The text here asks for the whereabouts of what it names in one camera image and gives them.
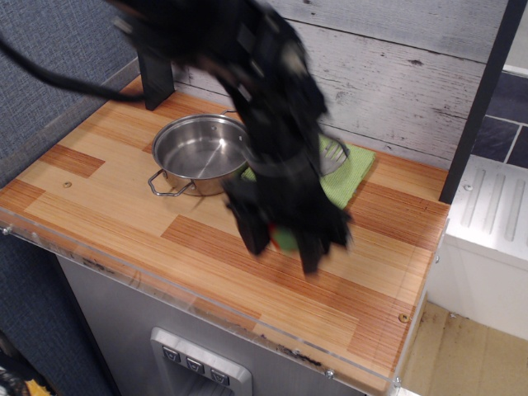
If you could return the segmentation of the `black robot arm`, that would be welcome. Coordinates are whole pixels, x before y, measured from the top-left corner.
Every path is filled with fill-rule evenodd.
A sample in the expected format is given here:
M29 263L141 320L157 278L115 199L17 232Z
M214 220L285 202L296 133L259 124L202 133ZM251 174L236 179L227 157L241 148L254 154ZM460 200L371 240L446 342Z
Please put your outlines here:
M295 29L259 1L119 1L131 43L213 76L246 126L253 181L224 191L248 249L259 255L271 228L296 241L304 272L350 240L348 214L322 186L319 118L326 110Z

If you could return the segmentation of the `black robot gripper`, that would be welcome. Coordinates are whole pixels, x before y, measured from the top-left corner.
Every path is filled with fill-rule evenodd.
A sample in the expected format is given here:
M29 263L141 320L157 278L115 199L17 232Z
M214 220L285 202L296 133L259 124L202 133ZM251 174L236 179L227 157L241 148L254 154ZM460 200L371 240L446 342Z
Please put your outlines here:
M333 204L321 186L320 153L302 152L285 161L258 157L247 160L254 181L234 177L222 187L240 236L252 255L260 255L271 241L268 226L279 225L295 233L304 274L318 270L330 244L346 246L351 240L351 216Z

